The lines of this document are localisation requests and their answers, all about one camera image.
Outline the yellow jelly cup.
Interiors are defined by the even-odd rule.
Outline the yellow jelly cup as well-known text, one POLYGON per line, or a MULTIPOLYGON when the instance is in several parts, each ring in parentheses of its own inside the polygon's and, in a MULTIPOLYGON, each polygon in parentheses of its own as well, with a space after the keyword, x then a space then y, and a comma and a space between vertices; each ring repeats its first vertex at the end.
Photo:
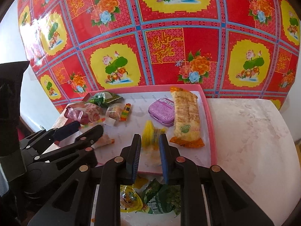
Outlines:
POLYGON ((120 186, 120 211, 122 213, 136 212, 143 208, 143 202, 133 186, 120 186))

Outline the green pea snack bag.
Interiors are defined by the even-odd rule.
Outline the green pea snack bag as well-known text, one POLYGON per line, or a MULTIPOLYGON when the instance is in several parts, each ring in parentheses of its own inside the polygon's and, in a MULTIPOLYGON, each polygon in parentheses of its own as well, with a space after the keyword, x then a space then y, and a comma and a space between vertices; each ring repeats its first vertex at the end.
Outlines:
POLYGON ((167 214, 181 212, 181 190, 179 185, 160 183, 152 179, 141 194, 143 207, 140 212, 148 214, 167 214))

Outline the pink white drink pouch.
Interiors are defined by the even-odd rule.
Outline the pink white drink pouch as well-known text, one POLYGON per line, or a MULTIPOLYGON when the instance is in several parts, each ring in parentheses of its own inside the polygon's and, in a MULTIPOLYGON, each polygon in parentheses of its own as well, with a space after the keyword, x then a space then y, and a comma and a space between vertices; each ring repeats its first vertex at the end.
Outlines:
POLYGON ((78 121, 81 125, 104 123, 114 126, 116 120, 106 115, 107 109, 92 103, 78 102, 66 107, 64 116, 72 121, 78 121))

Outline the yellow green candy packet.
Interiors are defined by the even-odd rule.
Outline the yellow green candy packet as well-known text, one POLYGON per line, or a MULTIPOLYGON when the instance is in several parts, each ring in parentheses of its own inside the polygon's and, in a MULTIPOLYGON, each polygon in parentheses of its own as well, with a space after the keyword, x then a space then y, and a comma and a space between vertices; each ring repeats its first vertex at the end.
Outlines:
POLYGON ((151 120, 147 120, 142 132, 141 145, 143 150, 158 150, 159 137, 165 134, 166 128, 158 129, 151 120))

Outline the clear blue-edged snack packet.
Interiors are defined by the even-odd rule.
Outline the clear blue-edged snack packet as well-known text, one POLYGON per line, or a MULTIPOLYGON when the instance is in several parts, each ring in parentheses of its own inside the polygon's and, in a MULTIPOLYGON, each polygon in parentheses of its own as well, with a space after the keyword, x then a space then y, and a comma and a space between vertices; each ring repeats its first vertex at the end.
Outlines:
POLYGON ((161 166, 160 151, 157 146, 143 147, 141 155, 146 167, 161 166))

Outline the orange gummy candy packet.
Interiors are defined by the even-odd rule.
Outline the orange gummy candy packet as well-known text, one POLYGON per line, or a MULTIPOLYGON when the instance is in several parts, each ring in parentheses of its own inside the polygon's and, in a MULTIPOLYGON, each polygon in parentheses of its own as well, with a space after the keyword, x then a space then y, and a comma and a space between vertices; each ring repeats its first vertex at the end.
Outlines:
POLYGON ((115 139, 110 138, 107 134, 103 134, 103 136, 101 136, 97 142, 93 143, 91 147, 97 149, 99 147, 106 146, 113 143, 115 143, 115 139))

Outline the orange cracker packet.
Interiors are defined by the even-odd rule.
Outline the orange cracker packet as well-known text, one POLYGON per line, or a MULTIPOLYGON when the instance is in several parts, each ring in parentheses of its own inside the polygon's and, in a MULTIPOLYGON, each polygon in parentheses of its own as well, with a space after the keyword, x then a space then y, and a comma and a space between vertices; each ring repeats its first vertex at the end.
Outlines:
POLYGON ((174 102, 174 131, 170 142, 185 148, 201 148, 201 119, 198 97, 183 88, 171 87, 174 102))

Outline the clear rainbow candy packet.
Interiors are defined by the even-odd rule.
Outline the clear rainbow candy packet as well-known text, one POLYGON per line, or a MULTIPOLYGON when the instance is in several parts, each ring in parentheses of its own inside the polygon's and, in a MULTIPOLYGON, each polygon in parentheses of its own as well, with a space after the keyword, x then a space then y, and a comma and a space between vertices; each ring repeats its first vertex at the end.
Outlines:
POLYGON ((106 117, 118 121, 126 121, 130 113, 130 103, 116 103, 108 107, 106 111, 106 117))

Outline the green crumpled snack packet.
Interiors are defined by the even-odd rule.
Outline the green crumpled snack packet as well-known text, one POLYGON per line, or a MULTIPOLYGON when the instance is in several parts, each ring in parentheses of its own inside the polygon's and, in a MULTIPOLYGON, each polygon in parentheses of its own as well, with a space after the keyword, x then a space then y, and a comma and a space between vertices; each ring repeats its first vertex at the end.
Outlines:
POLYGON ((122 100, 123 97, 116 93, 102 91, 90 97, 90 99, 88 99, 88 103, 95 104, 102 108, 108 108, 111 104, 118 103, 122 100))

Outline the pink cardboard tray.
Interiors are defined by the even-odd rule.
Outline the pink cardboard tray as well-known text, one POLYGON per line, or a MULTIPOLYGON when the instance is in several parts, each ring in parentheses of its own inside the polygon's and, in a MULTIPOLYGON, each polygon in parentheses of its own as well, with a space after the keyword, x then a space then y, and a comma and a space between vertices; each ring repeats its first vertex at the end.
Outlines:
MULTIPOLYGON (((57 145, 52 146, 65 147, 73 143, 77 136, 88 131, 96 124, 101 124, 104 128, 104 134, 115 139, 115 143, 102 146, 94 150, 98 164, 103 165, 110 159, 119 155, 124 147, 130 145, 134 134, 139 134, 142 137, 142 132, 147 120, 151 120, 154 126, 158 129, 166 128, 166 136, 169 141, 171 137, 173 137, 174 126, 164 127, 150 116, 148 108, 153 102, 162 97, 168 98, 172 101, 173 97, 170 93, 171 87, 172 85, 148 85, 109 90, 109 92, 122 96, 125 104, 131 104, 127 121, 117 121, 114 126, 109 126, 104 123, 93 123, 81 126, 79 131, 60 142, 56 141, 57 145)), ((216 162, 216 145, 210 109, 205 94, 200 85, 174 85, 174 87, 186 89, 198 97, 198 110, 201 119, 201 138, 204 142, 204 146, 201 148, 185 148, 171 142, 169 144, 176 147, 181 156, 192 160, 196 165, 210 167, 216 162)), ((53 128, 60 128, 71 123, 72 120, 69 120, 64 116, 65 110, 66 108, 52 126, 53 128)), ((162 174, 162 166, 146 167, 141 153, 138 171, 140 173, 162 174)))

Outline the purple mint tin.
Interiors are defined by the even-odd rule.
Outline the purple mint tin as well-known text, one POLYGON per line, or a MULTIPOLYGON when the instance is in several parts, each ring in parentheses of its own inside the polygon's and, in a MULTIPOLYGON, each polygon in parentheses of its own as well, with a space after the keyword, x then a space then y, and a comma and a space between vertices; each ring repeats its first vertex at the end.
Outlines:
POLYGON ((165 97, 157 99, 149 106, 148 112, 153 119, 163 126, 172 127, 174 125, 175 108, 174 102, 170 99, 165 97))

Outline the red floral wall covering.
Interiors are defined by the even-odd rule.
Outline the red floral wall covering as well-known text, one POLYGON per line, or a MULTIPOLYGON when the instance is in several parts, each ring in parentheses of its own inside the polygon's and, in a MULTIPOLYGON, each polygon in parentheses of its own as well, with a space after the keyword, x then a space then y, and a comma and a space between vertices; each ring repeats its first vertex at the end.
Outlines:
POLYGON ((87 93, 200 85, 284 104, 300 66, 288 0, 17 0, 26 56, 59 112, 87 93))

